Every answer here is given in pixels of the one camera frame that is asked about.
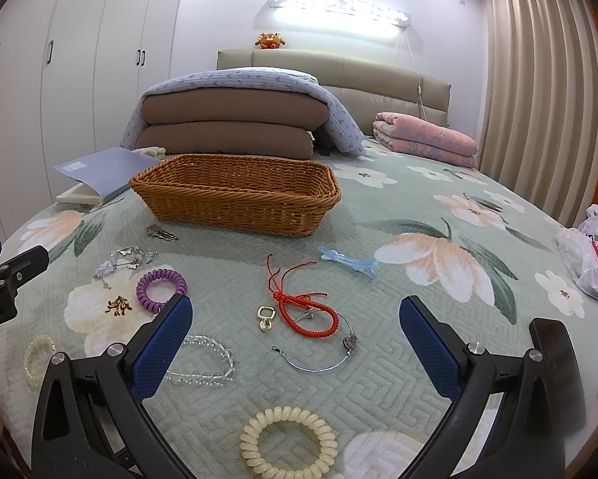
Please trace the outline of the floral green bedspread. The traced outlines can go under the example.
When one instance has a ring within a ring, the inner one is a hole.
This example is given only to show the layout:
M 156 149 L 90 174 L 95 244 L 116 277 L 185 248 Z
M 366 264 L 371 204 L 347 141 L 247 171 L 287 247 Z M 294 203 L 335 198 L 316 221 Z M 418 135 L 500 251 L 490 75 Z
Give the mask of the floral green bedspread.
M 560 225 L 487 176 L 393 154 L 368 142 L 363 157 L 323 156 L 340 202 L 312 236 L 286 238 L 168 224 L 175 242 L 146 235 L 154 216 L 133 192 L 97 211 L 50 206 L 5 242 L 10 258 L 41 245 L 48 270 L 18 294 L 0 327 L 0 411 L 22 452 L 39 397 L 30 378 L 54 350 L 81 358 L 125 342 L 150 315 L 135 296 L 142 270 L 95 271 L 141 247 L 180 273 L 207 345 L 182 348 L 173 377 L 146 409 L 200 478 L 247 478 L 241 430 L 257 413 L 299 407 L 334 430 L 334 478 L 394 478 L 423 447 L 448 403 L 399 327 L 415 294 L 468 342 L 495 354 L 530 348 L 537 317 L 563 322 L 584 384 L 586 425 L 566 459 L 579 468 L 598 445 L 598 302 L 571 281 Z M 376 258 L 369 279 L 323 261 L 319 247 Z M 263 332 L 260 306 L 276 310 Z

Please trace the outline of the white plastic bag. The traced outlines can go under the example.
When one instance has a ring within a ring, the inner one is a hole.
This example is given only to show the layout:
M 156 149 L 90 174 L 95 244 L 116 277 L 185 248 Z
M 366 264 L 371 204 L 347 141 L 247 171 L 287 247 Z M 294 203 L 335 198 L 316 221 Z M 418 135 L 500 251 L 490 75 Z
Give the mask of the white plastic bag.
M 562 229 L 556 247 L 576 285 L 598 301 L 598 204 L 586 210 L 577 228 Z

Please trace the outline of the beige padded headboard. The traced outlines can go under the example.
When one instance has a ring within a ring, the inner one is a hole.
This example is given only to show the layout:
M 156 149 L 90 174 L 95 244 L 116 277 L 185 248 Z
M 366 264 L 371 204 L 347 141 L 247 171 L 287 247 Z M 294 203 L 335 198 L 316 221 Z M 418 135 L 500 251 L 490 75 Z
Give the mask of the beige padded headboard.
M 369 134 L 381 111 L 415 116 L 435 125 L 448 124 L 451 85 L 415 71 L 336 53 L 308 50 L 224 49 L 218 69 L 285 68 L 314 76 L 346 107 Z

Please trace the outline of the light blue hair clip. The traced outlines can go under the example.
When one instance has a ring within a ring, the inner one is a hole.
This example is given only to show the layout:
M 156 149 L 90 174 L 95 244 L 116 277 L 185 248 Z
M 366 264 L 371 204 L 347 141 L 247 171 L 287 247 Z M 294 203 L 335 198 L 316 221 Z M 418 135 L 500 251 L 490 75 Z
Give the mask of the light blue hair clip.
M 346 266 L 357 273 L 362 273 L 369 279 L 375 279 L 377 276 L 378 261 L 376 258 L 353 258 L 327 247 L 319 247 L 318 251 L 320 251 L 320 258 L 323 261 Z

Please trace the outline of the brown wicker basket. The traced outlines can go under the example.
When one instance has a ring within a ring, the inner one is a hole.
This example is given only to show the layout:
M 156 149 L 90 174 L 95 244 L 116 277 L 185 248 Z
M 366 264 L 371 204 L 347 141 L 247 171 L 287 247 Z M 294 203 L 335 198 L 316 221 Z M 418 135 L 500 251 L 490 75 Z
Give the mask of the brown wicker basket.
M 329 166 L 233 154 L 179 154 L 129 185 L 162 221 L 298 238 L 341 200 Z

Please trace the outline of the folded brown quilt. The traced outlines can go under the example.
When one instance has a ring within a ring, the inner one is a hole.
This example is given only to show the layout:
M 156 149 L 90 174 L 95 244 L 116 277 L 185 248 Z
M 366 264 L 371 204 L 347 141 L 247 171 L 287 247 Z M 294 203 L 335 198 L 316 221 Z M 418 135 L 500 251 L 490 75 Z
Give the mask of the folded brown quilt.
M 304 160 L 327 105 L 301 93 L 204 88 L 148 96 L 139 107 L 136 148 L 167 154 L 254 154 Z

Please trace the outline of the orange plush toy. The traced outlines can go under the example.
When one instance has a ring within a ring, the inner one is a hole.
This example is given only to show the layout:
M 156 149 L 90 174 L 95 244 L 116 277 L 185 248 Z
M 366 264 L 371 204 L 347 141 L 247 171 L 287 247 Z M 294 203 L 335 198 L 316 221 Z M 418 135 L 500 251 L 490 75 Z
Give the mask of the orange plush toy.
M 262 50 L 279 49 L 286 41 L 280 32 L 261 32 L 254 45 Z

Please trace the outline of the right wall lamp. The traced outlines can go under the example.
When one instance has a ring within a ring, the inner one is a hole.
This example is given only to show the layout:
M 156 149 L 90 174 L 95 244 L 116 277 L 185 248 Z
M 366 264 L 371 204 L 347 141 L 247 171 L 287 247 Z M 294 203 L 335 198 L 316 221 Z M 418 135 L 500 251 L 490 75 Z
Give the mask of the right wall lamp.
M 411 15 L 404 11 L 396 10 L 393 14 L 392 24 L 396 27 L 406 29 L 411 25 Z

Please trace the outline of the gold metal ring clasp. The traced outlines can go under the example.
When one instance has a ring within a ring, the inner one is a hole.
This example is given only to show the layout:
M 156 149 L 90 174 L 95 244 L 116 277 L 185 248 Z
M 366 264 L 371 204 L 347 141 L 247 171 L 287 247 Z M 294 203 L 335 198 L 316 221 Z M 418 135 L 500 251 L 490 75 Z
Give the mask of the gold metal ring clasp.
M 260 306 L 256 317 L 259 319 L 259 328 L 263 332 L 270 331 L 273 328 L 273 320 L 276 316 L 276 310 L 272 306 Z

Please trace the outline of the beige pleated curtain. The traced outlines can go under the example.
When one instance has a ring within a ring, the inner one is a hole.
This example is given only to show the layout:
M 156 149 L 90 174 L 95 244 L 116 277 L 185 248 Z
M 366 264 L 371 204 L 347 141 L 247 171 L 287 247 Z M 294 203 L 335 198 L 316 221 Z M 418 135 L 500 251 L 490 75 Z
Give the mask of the beige pleated curtain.
M 598 182 L 598 30 L 588 0 L 484 0 L 480 169 L 559 223 Z

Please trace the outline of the blue patterned blanket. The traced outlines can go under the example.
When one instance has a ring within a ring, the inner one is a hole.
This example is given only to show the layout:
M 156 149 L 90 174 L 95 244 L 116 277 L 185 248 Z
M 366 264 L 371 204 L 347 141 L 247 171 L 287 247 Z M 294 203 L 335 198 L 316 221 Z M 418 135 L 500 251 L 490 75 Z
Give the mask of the blue patterned blanket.
M 329 109 L 329 117 L 324 129 L 342 154 L 360 156 L 364 154 L 364 134 L 346 107 L 315 79 L 307 75 L 301 77 L 296 71 L 271 67 L 238 67 L 190 73 L 159 82 L 149 87 L 139 97 L 130 116 L 119 144 L 122 148 L 133 149 L 139 134 L 148 128 L 142 117 L 142 105 L 147 97 L 173 94 L 199 89 L 246 89 L 299 93 L 314 97 Z

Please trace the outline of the white book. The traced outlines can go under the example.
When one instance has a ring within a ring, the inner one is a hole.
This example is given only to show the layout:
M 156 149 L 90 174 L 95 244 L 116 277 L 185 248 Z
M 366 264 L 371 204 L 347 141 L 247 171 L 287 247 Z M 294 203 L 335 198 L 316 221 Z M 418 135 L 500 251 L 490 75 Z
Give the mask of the white book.
M 79 183 L 57 195 L 56 203 L 84 204 L 85 206 L 102 206 L 108 198 L 102 196 L 89 185 Z

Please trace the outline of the cream fluffy cloth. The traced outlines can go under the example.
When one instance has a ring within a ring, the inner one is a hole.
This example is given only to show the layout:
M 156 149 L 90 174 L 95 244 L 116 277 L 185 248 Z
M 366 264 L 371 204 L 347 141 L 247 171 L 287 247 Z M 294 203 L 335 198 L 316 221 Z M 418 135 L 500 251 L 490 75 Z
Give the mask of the cream fluffy cloth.
M 165 148 L 158 146 L 151 146 L 145 148 L 137 148 L 133 150 L 134 154 L 141 154 L 157 160 L 165 159 Z

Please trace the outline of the folded pink blanket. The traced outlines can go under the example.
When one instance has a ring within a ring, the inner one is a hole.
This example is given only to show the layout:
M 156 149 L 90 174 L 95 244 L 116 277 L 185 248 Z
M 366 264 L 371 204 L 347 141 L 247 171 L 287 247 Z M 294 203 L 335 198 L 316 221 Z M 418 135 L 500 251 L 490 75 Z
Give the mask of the folded pink blanket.
M 379 113 L 372 134 L 384 147 L 467 169 L 477 167 L 477 143 L 470 136 L 417 117 Z

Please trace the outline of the small metal hair clip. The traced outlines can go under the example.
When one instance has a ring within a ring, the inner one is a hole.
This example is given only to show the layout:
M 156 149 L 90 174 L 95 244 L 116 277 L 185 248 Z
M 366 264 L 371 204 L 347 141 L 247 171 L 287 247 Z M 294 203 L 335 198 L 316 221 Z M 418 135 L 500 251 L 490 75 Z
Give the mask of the small metal hair clip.
M 169 242 L 175 242 L 179 240 L 177 235 L 174 235 L 172 232 L 168 232 L 168 230 L 163 229 L 158 224 L 149 225 L 146 228 L 146 235 L 151 238 L 157 238 Z

